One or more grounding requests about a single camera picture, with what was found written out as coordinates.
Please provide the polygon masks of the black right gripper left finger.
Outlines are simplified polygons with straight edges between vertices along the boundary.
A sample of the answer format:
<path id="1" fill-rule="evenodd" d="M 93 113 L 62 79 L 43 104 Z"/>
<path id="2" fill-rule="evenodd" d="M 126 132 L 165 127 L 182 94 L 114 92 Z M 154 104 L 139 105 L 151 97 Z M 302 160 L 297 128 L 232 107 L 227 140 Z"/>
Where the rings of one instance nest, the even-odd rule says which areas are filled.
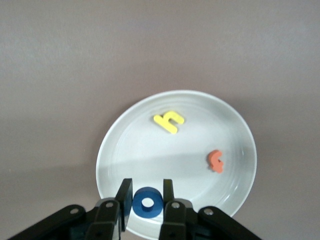
<path id="1" fill-rule="evenodd" d="M 125 178 L 115 197 L 99 200 L 92 210 L 68 205 L 12 236 L 11 240 L 119 240 L 132 207 L 132 179 Z"/>

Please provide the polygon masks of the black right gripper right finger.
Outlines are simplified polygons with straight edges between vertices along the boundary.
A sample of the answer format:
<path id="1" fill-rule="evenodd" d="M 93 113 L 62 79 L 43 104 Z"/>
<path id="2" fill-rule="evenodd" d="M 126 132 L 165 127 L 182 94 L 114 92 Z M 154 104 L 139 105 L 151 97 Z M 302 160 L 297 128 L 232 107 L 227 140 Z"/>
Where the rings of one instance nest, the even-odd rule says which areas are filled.
<path id="1" fill-rule="evenodd" d="M 163 180 L 161 240 L 259 240 L 256 234 L 215 206 L 195 212 L 190 201 L 175 198 L 173 181 Z"/>

